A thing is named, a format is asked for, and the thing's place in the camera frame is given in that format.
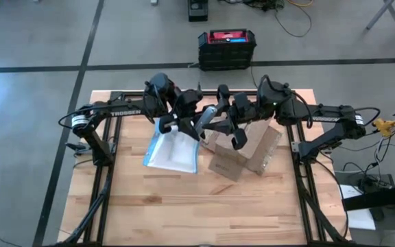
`wooden table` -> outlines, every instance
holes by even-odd
[[[308,104],[315,104],[312,90],[297,92]],[[109,97],[110,91],[93,91],[91,101]],[[214,102],[215,97],[205,97],[199,105]],[[204,148],[199,153],[199,174],[143,166],[154,127],[143,116],[124,117],[104,244],[306,244],[286,128],[274,120],[270,125],[283,136],[265,173],[257,176],[245,170],[235,183],[208,169],[212,153]],[[97,129],[100,136],[102,130],[103,125]],[[306,140],[322,133],[320,123],[305,129]],[[333,170],[327,158],[319,156],[318,160]],[[343,233],[346,217],[337,185],[323,167],[312,168],[321,209]],[[59,241],[68,237],[63,231],[72,232],[87,212],[94,174],[92,163],[74,169]],[[317,237],[313,214],[309,213]],[[93,239],[97,225],[95,221]]]

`black box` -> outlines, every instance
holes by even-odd
[[[251,66],[255,35],[249,30],[211,30],[199,40],[199,68],[203,71],[247,69]]]

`cardboard box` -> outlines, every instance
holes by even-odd
[[[248,138],[248,142],[246,142],[244,147],[240,150],[234,150],[232,148],[231,134],[228,136],[219,134],[216,139],[215,153],[231,158],[239,164],[245,164],[254,155],[270,121],[271,119],[268,119],[239,126],[239,128],[245,130],[246,137]]]
[[[242,150],[233,150],[231,145],[232,136],[226,137],[224,134],[220,134],[216,143],[223,144],[223,146],[215,144],[216,152],[208,168],[233,181],[238,181],[244,167],[261,176],[282,136],[279,131],[271,126],[261,127],[264,129],[263,134],[260,137],[254,136],[255,145],[249,145],[244,151],[242,150],[245,147]],[[254,129],[251,133],[256,135],[262,133],[262,131]]]
[[[241,171],[243,170],[243,166],[237,164],[235,161],[215,154],[211,159],[210,165],[208,168],[226,178],[237,182],[240,178]]]

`white paper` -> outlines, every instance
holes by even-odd
[[[353,186],[350,185],[340,185],[342,194],[345,198],[350,198],[353,196],[360,196],[361,193],[357,191]],[[376,230],[374,225],[373,217],[369,209],[358,209],[348,211],[348,227],[359,228],[366,230]]]

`gray floor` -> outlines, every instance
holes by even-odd
[[[186,3],[160,0],[106,0],[89,64],[196,62],[197,36],[211,29],[245,27],[256,34],[255,61],[395,58],[395,22],[386,12],[369,32],[364,27],[381,7],[379,0],[315,0],[306,11],[313,27],[304,38],[284,33],[273,12],[243,5],[210,2],[206,23],[187,21]],[[97,0],[0,0],[0,67],[80,65]],[[281,21],[297,33],[308,27],[299,9],[287,4]],[[99,89],[141,89],[145,80],[165,72],[180,87],[252,89],[250,70],[202,72],[198,69],[87,71],[77,106]],[[318,102],[354,107],[376,106],[392,119],[395,109],[395,64],[307,65],[253,68],[255,79],[290,83],[293,89],[313,89]],[[31,246],[62,129],[57,120],[67,111],[77,77],[74,72],[0,73],[0,238]],[[378,136],[345,141],[360,148]],[[365,167],[373,150],[333,152],[335,169],[353,161]],[[74,160],[65,154],[45,244],[55,242]],[[395,148],[381,171],[395,180]],[[395,246],[395,234],[351,229],[360,244]]]

